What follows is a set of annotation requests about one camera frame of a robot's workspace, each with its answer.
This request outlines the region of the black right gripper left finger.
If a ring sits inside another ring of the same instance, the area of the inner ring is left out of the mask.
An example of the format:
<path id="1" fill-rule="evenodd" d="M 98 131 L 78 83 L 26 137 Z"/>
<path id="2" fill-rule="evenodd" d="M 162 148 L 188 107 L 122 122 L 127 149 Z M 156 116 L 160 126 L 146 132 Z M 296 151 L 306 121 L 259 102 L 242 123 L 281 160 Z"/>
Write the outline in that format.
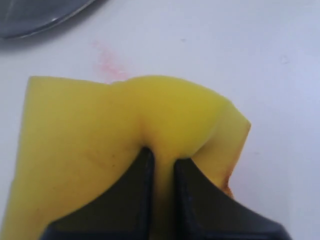
<path id="1" fill-rule="evenodd" d="M 42 240 L 147 240 L 155 159 L 143 148 L 108 190 L 82 208 L 50 223 Z"/>

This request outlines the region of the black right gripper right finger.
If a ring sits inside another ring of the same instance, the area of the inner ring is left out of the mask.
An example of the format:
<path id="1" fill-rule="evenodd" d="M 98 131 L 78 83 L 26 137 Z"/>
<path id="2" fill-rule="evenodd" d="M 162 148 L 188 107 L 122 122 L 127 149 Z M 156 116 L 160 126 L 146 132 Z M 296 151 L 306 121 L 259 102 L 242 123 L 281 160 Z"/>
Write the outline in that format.
<path id="1" fill-rule="evenodd" d="M 209 181 L 192 159 L 174 164 L 178 240 L 289 240 L 286 229 L 241 205 Z"/>

